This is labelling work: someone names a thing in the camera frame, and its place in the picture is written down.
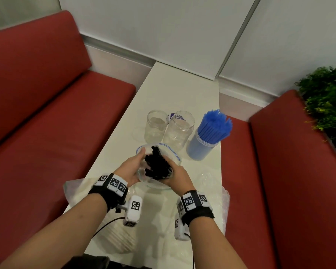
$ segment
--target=hand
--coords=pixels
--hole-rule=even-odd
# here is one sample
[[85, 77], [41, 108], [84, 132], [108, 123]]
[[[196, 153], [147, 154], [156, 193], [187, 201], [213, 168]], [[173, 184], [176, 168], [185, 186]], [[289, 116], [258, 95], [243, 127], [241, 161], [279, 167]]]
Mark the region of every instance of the hand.
[[142, 147], [141, 151], [134, 157], [128, 158], [124, 163], [121, 164], [120, 167], [113, 173], [123, 178], [125, 181], [128, 182], [127, 187], [132, 186], [139, 182], [137, 176], [137, 170], [139, 168], [139, 164], [145, 157], [145, 148]]
[[163, 157], [168, 162], [170, 167], [172, 167], [173, 177], [170, 177], [168, 179], [161, 179], [160, 182], [171, 187], [172, 190], [179, 196], [182, 196], [187, 191], [196, 190], [192, 180], [190, 179], [184, 167], [178, 166], [173, 160], [171, 160], [167, 156]]

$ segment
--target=wrist strap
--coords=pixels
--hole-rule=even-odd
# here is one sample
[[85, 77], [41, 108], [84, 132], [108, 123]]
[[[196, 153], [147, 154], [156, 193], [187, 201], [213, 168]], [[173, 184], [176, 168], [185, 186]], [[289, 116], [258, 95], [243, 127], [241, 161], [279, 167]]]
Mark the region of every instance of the wrist strap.
[[201, 191], [191, 190], [186, 192], [178, 199], [177, 208], [183, 224], [186, 223], [188, 226], [197, 217], [205, 216], [214, 219], [213, 208]]
[[103, 174], [92, 186], [88, 194], [100, 194], [107, 204], [107, 212], [125, 203], [128, 192], [127, 182], [120, 176], [110, 173]]

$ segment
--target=glass rim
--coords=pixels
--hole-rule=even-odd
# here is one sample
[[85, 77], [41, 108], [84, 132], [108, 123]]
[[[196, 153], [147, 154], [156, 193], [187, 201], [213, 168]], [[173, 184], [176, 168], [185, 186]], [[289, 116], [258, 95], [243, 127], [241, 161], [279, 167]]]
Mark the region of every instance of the glass rim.
[[[161, 126], [154, 126], [152, 125], [152, 123], [149, 121], [148, 117], [151, 113], [153, 112], [159, 112], [159, 113], [162, 113], [162, 114], [165, 114], [166, 115], [166, 123], [165, 124], [162, 124]], [[147, 122], [150, 126], [154, 127], [154, 128], [163, 128], [163, 127], [166, 127], [168, 125], [168, 122], [169, 122], [169, 119], [168, 119], [168, 114], [165, 113], [163, 110], [159, 110], [159, 109], [153, 109], [151, 110], [150, 112], [148, 112], [148, 115], [147, 115]]]
[[[190, 116], [192, 117], [192, 119], [193, 119], [193, 125], [192, 125], [192, 126], [189, 126], [189, 127], [181, 127], [180, 125], [178, 125], [178, 124], [175, 122], [175, 116], [176, 116], [176, 114], [177, 114], [178, 112], [184, 112], [184, 113], [187, 113], [188, 115], [190, 115]], [[173, 118], [172, 118], [172, 121], [174, 122], [174, 124], [175, 124], [177, 127], [179, 127], [180, 129], [183, 129], [183, 130], [189, 130], [189, 129], [191, 129], [192, 127], [194, 127], [194, 125], [195, 125], [195, 118], [194, 118], [194, 116], [193, 116], [190, 112], [185, 111], [185, 110], [179, 110], [179, 111], [177, 111], [176, 113], [174, 113], [174, 116], [173, 116]]]

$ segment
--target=clear glass jar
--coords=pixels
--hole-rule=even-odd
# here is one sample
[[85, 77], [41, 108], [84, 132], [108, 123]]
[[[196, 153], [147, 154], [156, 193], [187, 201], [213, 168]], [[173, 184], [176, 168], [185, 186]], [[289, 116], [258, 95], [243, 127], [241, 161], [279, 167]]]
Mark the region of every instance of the clear glass jar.
[[144, 131], [144, 140], [147, 143], [161, 142], [168, 122], [168, 115], [164, 111], [150, 111], [147, 115], [147, 123]]
[[168, 124], [163, 143], [175, 151], [183, 149], [194, 130], [194, 117], [187, 111], [176, 112]]

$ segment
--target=white tabletop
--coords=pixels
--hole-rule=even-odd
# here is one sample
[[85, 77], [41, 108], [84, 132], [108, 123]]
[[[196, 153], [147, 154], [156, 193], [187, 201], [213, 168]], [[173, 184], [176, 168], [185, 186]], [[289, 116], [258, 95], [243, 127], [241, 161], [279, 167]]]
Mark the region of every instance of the white tabletop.
[[[88, 172], [85, 184], [91, 185], [102, 173], [115, 170], [128, 157], [135, 155], [140, 145], [145, 144], [144, 127], [147, 114], [152, 109], [160, 109], [166, 113], [189, 111], [195, 117], [196, 129], [204, 113], [218, 108], [217, 81], [156, 62]], [[202, 161], [189, 158], [185, 148], [178, 154], [195, 187], [205, 192], [214, 209], [215, 221], [223, 230], [220, 144]], [[202, 182], [202, 174], [208, 179], [206, 184]], [[129, 195], [131, 194], [143, 198], [142, 213], [137, 226], [125, 227], [122, 220], [109, 224], [91, 240], [85, 253], [108, 256], [112, 261], [135, 267], [191, 268], [190, 242], [177, 241], [174, 238], [178, 196], [171, 190], [158, 191], [143, 183], [134, 185], [130, 189]], [[101, 226], [120, 216], [122, 215], [110, 211]]]

